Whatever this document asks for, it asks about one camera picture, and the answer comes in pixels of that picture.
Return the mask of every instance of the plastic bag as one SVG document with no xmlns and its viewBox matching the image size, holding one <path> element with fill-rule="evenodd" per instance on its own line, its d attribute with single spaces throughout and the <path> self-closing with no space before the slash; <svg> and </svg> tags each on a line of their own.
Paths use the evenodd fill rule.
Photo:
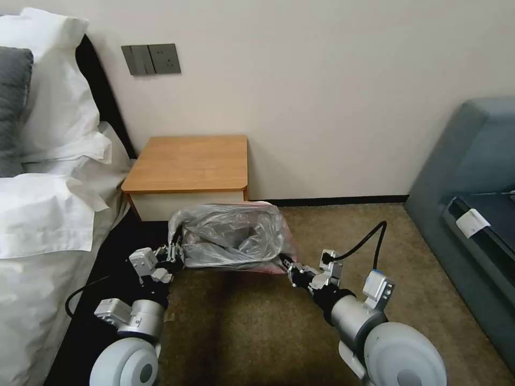
<svg viewBox="0 0 515 386">
<path fill-rule="evenodd" d="M 290 229 L 267 202 L 208 204 L 178 210 L 168 222 L 168 242 L 182 225 L 188 268 L 284 273 L 279 253 L 296 261 Z"/>
</svg>

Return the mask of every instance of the white wall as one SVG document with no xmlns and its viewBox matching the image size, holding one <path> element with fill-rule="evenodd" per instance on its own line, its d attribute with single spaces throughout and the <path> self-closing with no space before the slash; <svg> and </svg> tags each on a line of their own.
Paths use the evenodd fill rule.
<svg viewBox="0 0 515 386">
<path fill-rule="evenodd" d="M 513 0 L 23 3 L 90 20 L 138 149 L 247 134 L 253 199 L 407 194 L 458 104 L 515 93 Z M 151 43 L 182 75 L 129 74 L 120 46 Z"/>
</svg>

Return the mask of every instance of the white label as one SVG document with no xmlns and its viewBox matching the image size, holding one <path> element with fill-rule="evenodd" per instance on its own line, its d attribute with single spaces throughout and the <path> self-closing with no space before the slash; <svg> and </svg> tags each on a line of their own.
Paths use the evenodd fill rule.
<svg viewBox="0 0 515 386">
<path fill-rule="evenodd" d="M 481 229 L 490 226 L 490 223 L 476 209 L 472 208 L 456 220 L 456 226 L 460 228 L 466 238 L 470 239 Z"/>
</svg>

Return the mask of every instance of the brown carpet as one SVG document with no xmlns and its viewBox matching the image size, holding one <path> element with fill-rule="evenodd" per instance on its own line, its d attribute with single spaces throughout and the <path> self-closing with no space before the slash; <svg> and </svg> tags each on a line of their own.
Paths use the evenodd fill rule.
<svg viewBox="0 0 515 386">
<path fill-rule="evenodd" d="M 388 221 L 378 268 L 396 282 L 386 314 L 425 334 L 449 384 L 515 384 L 400 204 L 286 208 L 303 264 L 323 248 L 347 251 Z M 361 294 L 375 238 L 343 264 L 342 286 Z M 185 271 L 170 293 L 161 385 L 358 385 L 320 309 L 286 276 Z"/>
</svg>

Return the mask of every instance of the black baseboard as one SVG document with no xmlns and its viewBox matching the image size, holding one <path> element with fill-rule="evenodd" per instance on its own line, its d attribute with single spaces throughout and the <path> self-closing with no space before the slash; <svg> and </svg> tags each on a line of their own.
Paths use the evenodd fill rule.
<svg viewBox="0 0 515 386">
<path fill-rule="evenodd" d="M 347 204 L 383 204 L 404 203 L 409 195 L 396 196 L 358 196 L 358 197 L 331 197 L 331 198 L 290 198 L 264 200 L 275 206 L 326 206 Z"/>
</svg>

